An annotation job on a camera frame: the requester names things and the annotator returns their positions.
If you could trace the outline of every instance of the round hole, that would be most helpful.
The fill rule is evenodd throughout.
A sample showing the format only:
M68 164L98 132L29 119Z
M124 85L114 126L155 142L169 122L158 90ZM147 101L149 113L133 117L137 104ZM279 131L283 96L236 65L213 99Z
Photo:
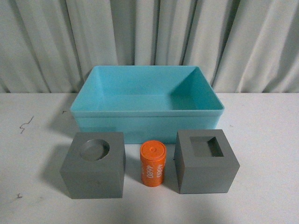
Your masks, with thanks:
M109 152L108 142L102 139L92 139L85 142L80 150L80 156L86 161L103 159Z

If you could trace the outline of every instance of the gray block with round hole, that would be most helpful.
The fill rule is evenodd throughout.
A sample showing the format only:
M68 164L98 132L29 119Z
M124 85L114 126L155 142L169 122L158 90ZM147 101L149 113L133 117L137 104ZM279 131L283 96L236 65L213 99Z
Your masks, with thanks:
M77 133L60 174L72 199L121 198L125 165L123 133Z
M174 160L180 194L227 193L240 167L222 130L179 130Z

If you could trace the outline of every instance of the printed number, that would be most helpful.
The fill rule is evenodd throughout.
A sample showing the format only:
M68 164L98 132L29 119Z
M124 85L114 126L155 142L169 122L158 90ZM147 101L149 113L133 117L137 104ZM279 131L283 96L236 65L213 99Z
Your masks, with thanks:
M157 177L162 176L163 173L163 165L159 165L157 169Z
M147 165L146 167L146 176L148 178L153 178L154 177L154 173L153 173L153 167L151 167L150 165Z

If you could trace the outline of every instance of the turquoise plastic bin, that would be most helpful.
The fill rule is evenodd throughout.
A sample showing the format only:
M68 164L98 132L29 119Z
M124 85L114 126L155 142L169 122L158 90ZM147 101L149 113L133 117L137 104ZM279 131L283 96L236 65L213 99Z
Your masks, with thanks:
M71 106L82 132L123 132L126 144L215 129L223 110L195 66L96 66Z

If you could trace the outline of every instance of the gray block with square hole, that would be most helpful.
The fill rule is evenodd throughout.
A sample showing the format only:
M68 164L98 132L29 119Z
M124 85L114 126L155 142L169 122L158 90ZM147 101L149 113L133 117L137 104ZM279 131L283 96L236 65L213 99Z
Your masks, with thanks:
M60 174L72 199L121 198L125 165L123 133L77 133Z
M227 193L240 167L222 130L179 130L174 159L180 194Z

